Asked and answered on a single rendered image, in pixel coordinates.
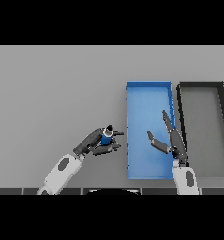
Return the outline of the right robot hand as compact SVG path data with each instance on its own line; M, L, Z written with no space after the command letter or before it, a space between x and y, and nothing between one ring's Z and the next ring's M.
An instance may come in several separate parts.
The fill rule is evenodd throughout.
M178 161L178 165L180 167L188 167L189 162L188 162L187 152L186 152L185 144L183 142L183 138L181 134L172 125L170 117L168 116L165 110L162 111L162 117L170 137L170 144L166 144L164 142L161 142L158 139L155 139L153 134L150 131L148 131L147 136L150 144L154 148L156 148L157 150L165 154L172 152L173 158Z

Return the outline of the dark grey bin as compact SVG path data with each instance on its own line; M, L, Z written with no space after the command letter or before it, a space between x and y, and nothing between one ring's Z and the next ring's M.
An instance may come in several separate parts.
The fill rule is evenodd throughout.
M196 176L224 177L224 82L179 82L176 91L181 131Z

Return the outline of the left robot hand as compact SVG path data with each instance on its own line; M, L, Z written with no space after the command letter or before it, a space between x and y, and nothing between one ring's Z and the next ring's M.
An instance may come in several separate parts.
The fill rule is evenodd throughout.
M112 140L109 145L101 145L101 137L104 128L94 130L86 136L82 142L73 149L73 152L79 156L80 154L88 154L92 152L95 156L110 153L112 150L116 151L120 144L116 142L117 135L123 135L123 132L114 131Z

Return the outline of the blue bin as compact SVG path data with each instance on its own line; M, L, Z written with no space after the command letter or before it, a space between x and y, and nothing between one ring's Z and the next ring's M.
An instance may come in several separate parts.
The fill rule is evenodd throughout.
M173 179L172 153L154 148L148 139L170 144L162 111L175 127L171 81L127 81L127 155L128 178L131 180Z

